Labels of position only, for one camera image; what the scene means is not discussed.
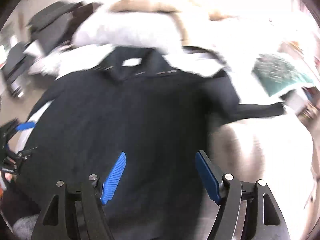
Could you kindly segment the person's left hand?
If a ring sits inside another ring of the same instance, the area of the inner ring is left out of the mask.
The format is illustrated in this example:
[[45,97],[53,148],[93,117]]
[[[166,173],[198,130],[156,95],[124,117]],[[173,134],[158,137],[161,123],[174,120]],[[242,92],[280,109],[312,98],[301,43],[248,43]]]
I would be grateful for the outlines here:
[[0,175],[0,183],[1,183],[1,189],[2,191],[7,191],[8,189],[10,189],[10,183],[11,183],[11,180],[13,179],[13,175],[10,174],[10,173],[4,173],[4,172],[1,172],[1,175]]

